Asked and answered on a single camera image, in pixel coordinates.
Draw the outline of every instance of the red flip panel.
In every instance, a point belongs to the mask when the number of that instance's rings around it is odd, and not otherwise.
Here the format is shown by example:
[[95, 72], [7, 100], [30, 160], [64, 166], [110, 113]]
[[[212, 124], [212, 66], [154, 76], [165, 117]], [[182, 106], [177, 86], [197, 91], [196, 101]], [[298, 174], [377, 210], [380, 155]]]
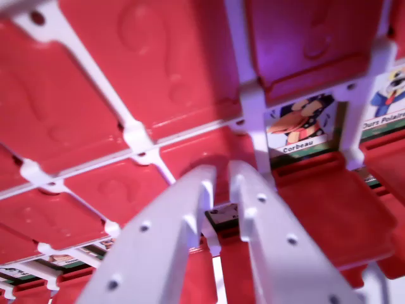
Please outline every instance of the red flip panel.
[[336, 266], [392, 253], [396, 222], [338, 153], [276, 169], [278, 193]]
[[47, 289], [46, 281], [34, 281], [14, 287], [16, 299], [13, 304], [48, 304], [51, 290]]
[[101, 219], [67, 193], [38, 189], [0, 201], [0, 223], [55, 249], [107, 236]]
[[405, 130], [360, 145], [368, 171], [405, 205]]
[[249, 245], [240, 240], [239, 230], [218, 234], [221, 243], [223, 282], [229, 304], [254, 304], [254, 286]]
[[59, 5], [153, 139], [240, 113], [222, 1], [59, 0]]
[[364, 286], [364, 281], [363, 281], [363, 271], [367, 268], [367, 265], [355, 267], [355, 268], [350, 268], [341, 271], [340, 273], [346, 281], [352, 286], [353, 288], [361, 288]]
[[58, 277], [58, 293], [52, 298], [52, 304], [74, 304], [93, 274], [94, 268], [86, 268]]
[[398, 221], [392, 240], [395, 254], [378, 262], [381, 270], [389, 279], [405, 276], [405, 207], [384, 187], [375, 190], [377, 195]]
[[256, 69], [268, 104], [365, 72], [382, 3], [246, 0]]
[[7, 46], [0, 49], [2, 143], [51, 173], [127, 148], [116, 118], [62, 45], [34, 42], [7, 21], [0, 41]]
[[13, 155], [0, 144], [0, 191], [26, 183]]
[[389, 33], [398, 45], [397, 59], [405, 56], [405, 2], [393, 0], [391, 4], [390, 23], [392, 32]]
[[229, 200], [228, 162], [244, 160], [256, 167], [254, 148], [248, 135], [234, 134], [223, 127], [176, 142], [160, 150], [161, 157], [176, 178], [202, 165], [217, 169], [215, 204]]
[[0, 224], [0, 265], [40, 255], [33, 240]]
[[4, 290], [0, 289], [0, 304], [7, 304], [8, 300], [4, 297]]
[[154, 165], [123, 160], [65, 180], [108, 219], [125, 225], [168, 186]]
[[214, 304], [217, 302], [213, 257], [206, 239], [189, 254], [180, 304]]

